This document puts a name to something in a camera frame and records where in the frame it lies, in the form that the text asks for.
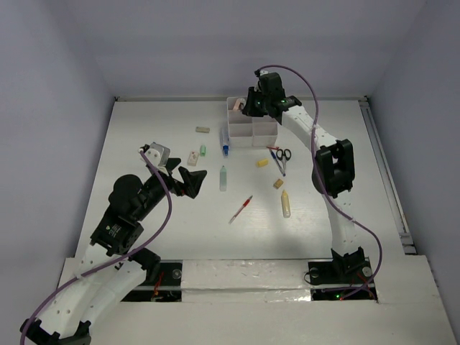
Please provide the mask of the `white pink eraser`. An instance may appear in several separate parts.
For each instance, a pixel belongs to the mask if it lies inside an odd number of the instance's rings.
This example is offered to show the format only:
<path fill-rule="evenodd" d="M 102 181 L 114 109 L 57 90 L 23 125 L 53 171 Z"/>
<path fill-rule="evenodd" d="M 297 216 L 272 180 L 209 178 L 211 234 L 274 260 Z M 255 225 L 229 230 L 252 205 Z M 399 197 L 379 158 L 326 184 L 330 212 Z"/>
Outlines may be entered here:
<path fill-rule="evenodd" d="M 244 98 L 238 98 L 236 101 L 235 101 L 235 104 L 234 104 L 234 107 L 233 107 L 233 111 L 240 111 L 242 110 L 244 107 L 245 107 L 245 104 L 246 104 L 246 100 Z"/>

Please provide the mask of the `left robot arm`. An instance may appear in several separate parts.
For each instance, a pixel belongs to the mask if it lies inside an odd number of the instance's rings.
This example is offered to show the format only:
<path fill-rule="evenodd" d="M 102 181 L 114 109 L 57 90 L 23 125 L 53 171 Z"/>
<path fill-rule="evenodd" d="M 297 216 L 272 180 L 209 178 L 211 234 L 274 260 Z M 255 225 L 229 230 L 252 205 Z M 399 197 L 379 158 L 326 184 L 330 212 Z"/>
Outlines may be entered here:
<path fill-rule="evenodd" d="M 146 182 L 136 175 L 116 180 L 73 278 L 22 324 L 22 343 L 89 344 L 96 323 L 135 287 L 160 279 L 160 257 L 146 244 L 136 245 L 144 231 L 141 222 L 162 199 L 195 198 L 207 172 L 190 172 L 178 158 L 170 158 L 164 167 L 147 166 L 152 175 Z"/>

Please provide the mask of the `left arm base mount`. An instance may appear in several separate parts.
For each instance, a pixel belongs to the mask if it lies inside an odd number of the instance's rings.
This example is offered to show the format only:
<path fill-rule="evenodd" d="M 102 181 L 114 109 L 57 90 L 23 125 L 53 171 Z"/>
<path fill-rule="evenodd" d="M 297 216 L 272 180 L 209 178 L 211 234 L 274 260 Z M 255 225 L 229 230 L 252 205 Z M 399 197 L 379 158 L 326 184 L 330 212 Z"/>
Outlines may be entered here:
<path fill-rule="evenodd" d="M 161 261 L 160 270 L 152 281 L 145 281 L 135 287 L 123 302 L 175 303 L 182 301 L 182 261 Z"/>

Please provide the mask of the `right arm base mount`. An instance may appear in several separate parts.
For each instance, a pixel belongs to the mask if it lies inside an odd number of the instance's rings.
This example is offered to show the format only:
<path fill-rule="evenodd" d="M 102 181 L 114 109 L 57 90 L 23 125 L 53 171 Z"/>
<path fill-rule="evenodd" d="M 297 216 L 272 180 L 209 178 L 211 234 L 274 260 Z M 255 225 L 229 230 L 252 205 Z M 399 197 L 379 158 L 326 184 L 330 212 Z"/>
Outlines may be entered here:
<path fill-rule="evenodd" d="M 359 247 L 343 256 L 334 250 L 331 253 L 329 260 L 308 263 L 303 279 L 311 286 L 312 299 L 377 301 L 377 291 L 370 280 L 373 271 L 364 250 Z"/>

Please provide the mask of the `black handled scissors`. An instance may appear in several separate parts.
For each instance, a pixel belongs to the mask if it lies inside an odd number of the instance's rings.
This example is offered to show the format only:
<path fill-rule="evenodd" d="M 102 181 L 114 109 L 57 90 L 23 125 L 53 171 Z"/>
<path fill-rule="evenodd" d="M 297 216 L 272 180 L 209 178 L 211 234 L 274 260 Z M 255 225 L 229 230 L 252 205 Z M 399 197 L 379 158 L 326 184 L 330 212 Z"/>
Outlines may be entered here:
<path fill-rule="evenodd" d="M 276 151 L 276 157 L 281 161 L 283 173 L 286 173 L 287 162 L 291 159 L 292 152 L 289 149 L 278 149 Z"/>

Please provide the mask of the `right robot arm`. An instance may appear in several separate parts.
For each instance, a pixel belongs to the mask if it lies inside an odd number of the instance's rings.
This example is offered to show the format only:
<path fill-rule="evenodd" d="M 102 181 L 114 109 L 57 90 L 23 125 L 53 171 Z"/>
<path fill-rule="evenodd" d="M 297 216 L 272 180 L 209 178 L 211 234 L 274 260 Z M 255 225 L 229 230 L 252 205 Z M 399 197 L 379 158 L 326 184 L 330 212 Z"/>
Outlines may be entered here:
<path fill-rule="evenodd" d="M 258 70 L 256 86 L 248 89 L 242 113 L 250 117 L 270 116 L 289 129 L 312 154 L 312 182 L 322 195 L 331 225 L 331 274 L 340 281 L 350 280 L 364 264 L 364 250 L 357 241 L 351 215 L 350 192 L 355 179 L 354 149 L 318 125 L 300 100 L 287 96 L 278 73 Z"/>

